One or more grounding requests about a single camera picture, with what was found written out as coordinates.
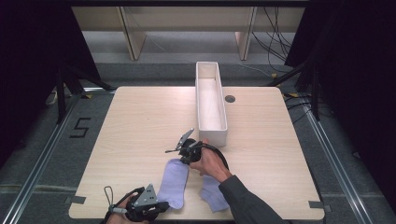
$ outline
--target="lavender sock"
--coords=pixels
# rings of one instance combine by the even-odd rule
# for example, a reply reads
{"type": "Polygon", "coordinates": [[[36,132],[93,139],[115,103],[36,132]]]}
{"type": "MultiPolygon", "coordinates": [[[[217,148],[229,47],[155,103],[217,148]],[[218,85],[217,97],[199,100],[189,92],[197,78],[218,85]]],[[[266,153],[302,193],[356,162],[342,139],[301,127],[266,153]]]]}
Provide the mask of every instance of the lavender sock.
{"type": "Polygon", "coordinates": [[[159,202],[169,202],[169,206],[180,209],[184,204],[184,188],[186,188],[189,166],[179,159],[166,163],[163,182],[157,194],[159,202]]]}
{"type": "Polygon", "coordinates": [[[212,176],[204,175],[201,197],[209,204],[212,212],[218,212],[230,207],[219,190],[219,181],[212,176]]]}

